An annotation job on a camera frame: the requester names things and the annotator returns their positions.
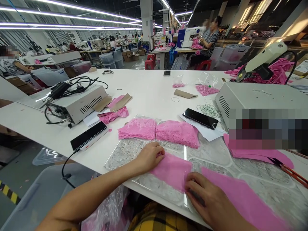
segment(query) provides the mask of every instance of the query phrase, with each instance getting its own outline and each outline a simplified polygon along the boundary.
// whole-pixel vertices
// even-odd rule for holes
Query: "yellow black hazard tape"
[[[5,196],[7,196],[15,205],[18,205],[21,198],[14,193],[5,183],[0,180],[0,191],[3,192]]]

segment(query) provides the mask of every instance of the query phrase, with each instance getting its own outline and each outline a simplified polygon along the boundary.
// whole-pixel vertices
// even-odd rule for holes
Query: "black smartphone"
[[[99,122],[81,135],[77,136],[71,140],[73,150],[76,151],[78,148],[81,148],[105,129],[107,129],[107,126],[103,122]]]
[[[192,119],[213,130],[217,127],[217,124],[214,124],[214,123],[218,123],[218,120],[212,117],[206,116],[200,112],[196,112],[189,108],[186,109],[186,111],[184,111],[183,116],[185,116],[188,119]]]
[[[165,71],[164,72],[164,76],[170,76],[170,74],[171,74],[171,71]]]

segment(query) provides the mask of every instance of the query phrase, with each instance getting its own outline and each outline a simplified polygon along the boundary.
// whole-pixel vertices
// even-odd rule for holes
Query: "plastic stool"
[[[147,60],[155,59],[155,54],[148,54]]]
[[[210,67],[211,67],[211,62],[212,62],[211,59],[202,61],[201,63],[199,63],[197,65],[195,70],[202,71],[202,70],[204,70],[204,66],[206,65],[206,70],[208,71],[210,69]]]
[[[145,69],[146,70],[154,70],[156,64],[154,59],[149,59],[145,61]]]

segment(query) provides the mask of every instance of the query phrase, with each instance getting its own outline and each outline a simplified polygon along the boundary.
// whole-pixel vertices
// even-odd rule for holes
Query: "hand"
[[[158,142],[148,143],[141,150],[139,155],[132,162],[134,163],[135,169],[140,174],[149,172],[155,168],[159,162],[165,157],[165,150]]]
[[[246,221],[228,199],[221,188],[214,185],[202,174],[189,173],[185,184],[186,195],[202,219],[215,231],[257,229]],[[203,206],[190,192],[194,191],[205,202]]]

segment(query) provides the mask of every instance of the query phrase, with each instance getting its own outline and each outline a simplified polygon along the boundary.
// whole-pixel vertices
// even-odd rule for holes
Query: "ventilation grille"
[[[84,106],[83,108],[80,109],[80,111],[85,114],[87,111],[89,111],[90,109],[92,109],[96,104],[98,104],[100,101],[102,101],[103,98],[101,96],[98,96],[97,98],[95,98],[94,100],[92,100],[91,102],[89,102],[86,106]]]
[[[227,101],[225,100],[224,96],[222,95],[220,98],[219,98],[219,102],[223,108],[223,110],[225,111],[225,114],[226,116],[229,118],[229,110],[230,110],[230,107],[227,103]]]

